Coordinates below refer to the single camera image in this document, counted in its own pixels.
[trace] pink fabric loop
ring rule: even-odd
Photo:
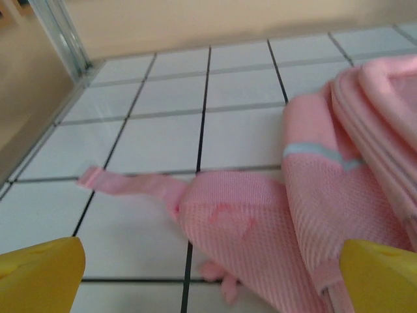
[[[179,201],[188,187],[187,183],[166,175],[149,174],[127,177],[95,166],[89,168],[77,184],[114,196],[127,194],[153,196],[163,201],[175,220],[179,215]]]
[[[206,262],[200,268],[201,276],[208,282],[222,279],[221,290],[227,304],[231,305],[237,298],[237,279],[229,274],[223,267],[213,261]]]
[[[327,288],[331,288],[334,284],[343,282],[337,258],[323,262],[310,275],[319,295],[322,295]]]

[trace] light blue stripe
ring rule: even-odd
[[[365,164],[365,161],[362,158],[356,158],[353,160],[346,161],[343,159],[342,155],[339,152],[330,150],[328,148],[323,147],[322,145],[311,142],[298,142],[288,145],[284,149],[283,158],[285,158],[287,155],[293,155],[297,153],[316,153],[318,155],[322,155],[325,158],[340,163],[340,165],[343,166],[343,169],[345,171],[353,170]]]

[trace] pink strap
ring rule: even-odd
[[[179,213],[179,201],[188,187],[185,182],[166,175],[148,174],[127,177],[96,166],[90,167],[78,179],[77,185],[113,196],[127,194],[153,196],[165,203],[175,220]]]
[[[214,282],[222,279],[221,291],[227,304],[231,305],[237,299],[237,278],[229,274],[223,267],[208,261],[200,268],[200,274],[204,280]]]

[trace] metal door frame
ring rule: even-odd
[[[78,82],[91,67],[63,0],[29,0],[39,22],[72,80]]]

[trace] beige wall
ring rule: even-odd
[[[417,20],[416,0],[66,0],[93,59]]]
[[[34,144],[73,87],[35,16],[0,29],[0,183]]]

